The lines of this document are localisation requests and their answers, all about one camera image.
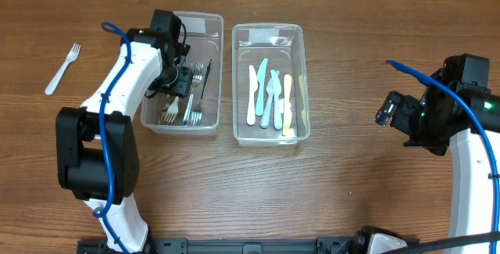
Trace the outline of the white plastic fork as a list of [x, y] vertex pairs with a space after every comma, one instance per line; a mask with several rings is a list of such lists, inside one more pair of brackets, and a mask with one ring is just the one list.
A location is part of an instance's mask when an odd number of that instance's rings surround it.
[[178, 102], [179, 102], [179, 98], [175, 97], [175, 99], [173, 100], [173, 103], [170, 104], [170, 107], [168, 108], [168, 111], [167, 111], [167, 118], [166, 118], [165, 124], [170, 124], [176, 119], [178, 111], [179, 111]]

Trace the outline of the dark handled metal fork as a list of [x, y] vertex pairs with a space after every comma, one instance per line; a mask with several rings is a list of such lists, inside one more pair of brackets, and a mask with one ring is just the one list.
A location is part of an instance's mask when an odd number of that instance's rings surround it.
[[205, 93], [205, 88], [206, 88], [207, 80], [208, 80], [209, 73], [211, 70], [211, 66], [212, 66], [212, 60], [209, 60], [208, 66], [205, 68], [204, 75], [202, 76], [203, 80], [202, 80], [202, 90], [201, 90], [200, 98], [198, 100], [198, 103], [197, 103], [195, 109], [193, 110], [193, 112], [191, 114], [191, 125], [192, 126], [199, 126], [201, 124], [201, 121], [202, 121], [202, 100], [203, 100], [203, 96]]

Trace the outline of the thick handled metal fork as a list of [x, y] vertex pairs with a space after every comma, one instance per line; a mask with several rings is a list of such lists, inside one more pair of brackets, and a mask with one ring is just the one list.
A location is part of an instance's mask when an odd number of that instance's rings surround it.
[[161, 116], [159, 118], [159, 124], [160, 125], [163, 125], [163, 124], [166, 123], [167, 111], [168, 111], [169, 107], [170, 107], [170, 96], [166, 95], [166, 101], [165, 101], [165, 104], [164, 104], [164, 106], [162, 108]]

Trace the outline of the white plastic knife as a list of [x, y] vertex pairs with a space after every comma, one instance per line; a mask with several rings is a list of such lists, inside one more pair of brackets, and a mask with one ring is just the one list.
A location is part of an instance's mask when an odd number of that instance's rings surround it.
[[278, 131], [281, 130], [283, 127], [283, 120], [280, 111], [280, 94], [282, 92], [281, 82], [279, 78], [279, 73], [276, 70], [271, 70], [270, 74], [273, 81], [273, 100], [274, 100], [273, 125], [274, 128]]
[[257, 74], [253, 65], [248, 66], [249, 92], [248, 92], [248, 111], [246, 116], [247, 125], [255, 124], [255, 92], [258, 89]]

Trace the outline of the light blue plastic knife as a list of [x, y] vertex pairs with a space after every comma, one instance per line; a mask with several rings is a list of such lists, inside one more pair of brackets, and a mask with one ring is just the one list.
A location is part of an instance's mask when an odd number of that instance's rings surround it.
[[260, 122], [260, 127], [262, 129], [266, 129], [270, 124], [270, 114], [273, 104], [273, 93], [274, 93], [273, 78], [270, 78], [266, 86], [266, 93], [267, 93], [267, 101]]

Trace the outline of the yellow plastic knife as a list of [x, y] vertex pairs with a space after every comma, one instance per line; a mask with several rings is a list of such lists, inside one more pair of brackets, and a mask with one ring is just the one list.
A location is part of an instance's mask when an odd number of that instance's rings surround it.
[[288, 136], [290, 127], [291, 127], [291, 86], [292, 86], [292, 76], [290, 74], [286, 74], [284, 76], [284, 124], [283, 124], [283, 136]]

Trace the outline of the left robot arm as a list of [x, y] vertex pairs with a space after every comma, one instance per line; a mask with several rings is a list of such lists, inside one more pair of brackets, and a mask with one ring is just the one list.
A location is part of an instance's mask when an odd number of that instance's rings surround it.
[[155, 253], [151, 228], [142, 220], [133, 191], [139, 157], [132, 120], [143, 98], [188, 94], [193, 73], [184, 61], [190, 50], [180, 17], [157, 9], [149, 27], [123, 32], [120, 54], [98, 90], [78, 108], [63, 107], [55, 118], [59, 185], [91, 208], [105, 232], [97, 242], [79, 242], [79, 253]]

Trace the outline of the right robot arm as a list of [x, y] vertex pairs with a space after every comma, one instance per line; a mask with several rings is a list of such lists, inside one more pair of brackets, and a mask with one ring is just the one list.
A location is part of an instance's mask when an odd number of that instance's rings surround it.
[[396, 70], [425, 86], [421, 98], [397, 91], [387, 94], [375, 121], [408, 136], [406, 147], [436, 156], [452, 156], [452, 212], [448, 238], [412, 246], [393, 234], [385, 241], [409, 253], [499, 251], [499, 97], [488, 87], [490, 62], [470, 55], [445, 59], [426, 75], [391, 60]]

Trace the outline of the left clear plastic container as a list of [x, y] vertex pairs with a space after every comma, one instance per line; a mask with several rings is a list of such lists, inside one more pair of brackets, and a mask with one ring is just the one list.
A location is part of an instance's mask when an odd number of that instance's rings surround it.
[[220, 120], [223, 17], [174, 13], [186, 46], [176, 59], [179, 77], [168, 91], [147, 94], [141, 123], [157, 134], [214, 135]]

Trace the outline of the clear plastic container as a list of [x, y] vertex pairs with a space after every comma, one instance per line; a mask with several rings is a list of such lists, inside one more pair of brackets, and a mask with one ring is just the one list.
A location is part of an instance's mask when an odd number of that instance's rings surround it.
[[157, 134], [214, 135], [220, 120], [223, 17], [174, 13], [186, 46], [176, 59], [179, 77], [168, 91], [147, 94], [141, 123]]
[[302, 28], [242, 23], [232, 30], [234, 137], [242, 146], [296, 145], [310, 136]]

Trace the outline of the right clear plastic container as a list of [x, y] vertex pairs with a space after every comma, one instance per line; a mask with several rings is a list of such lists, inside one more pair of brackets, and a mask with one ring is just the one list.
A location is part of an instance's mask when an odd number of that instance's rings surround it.
[[310, 136], [302, 28], [242, 23], [232, 30], [234, 137], [242, 146], [296, 145]]

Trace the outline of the light blue plastic fork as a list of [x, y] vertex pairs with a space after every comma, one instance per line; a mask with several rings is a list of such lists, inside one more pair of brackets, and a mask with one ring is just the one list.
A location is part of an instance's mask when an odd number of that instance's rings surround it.
[[72, 62], [74, 62], [77, 59], [77, 57], [79, 56], [80, 49], [81, 49], [81, 45], [79, 45], [77, 43], [73, 44], [73, 47], [70, 49], [70, 52], [68, 53], [64, 63], [60, 66], [59, 70], [57, 71], [55, 76], [52, 78], [52, 80], [50, 81], [48, 86], [46, 87], [46, 89], [45, 89], [46, 95], [52, 95], [55, 92], [55, 90], [56, 90], [59, 82], [61, 81], [63, 74], [65, 73], [67, 67]]

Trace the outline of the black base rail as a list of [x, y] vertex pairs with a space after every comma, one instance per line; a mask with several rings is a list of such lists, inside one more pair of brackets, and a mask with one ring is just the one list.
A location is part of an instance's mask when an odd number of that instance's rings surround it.
[[352, 237], [318, 237], [316, 239], [188, 240], [186, 238], [153, 238], [149, 235], [142, 252], [161, 254], [365, 253], [370, 236], [377, 232], [390, 234], [390, 231], [385, 229], [365, 226]]

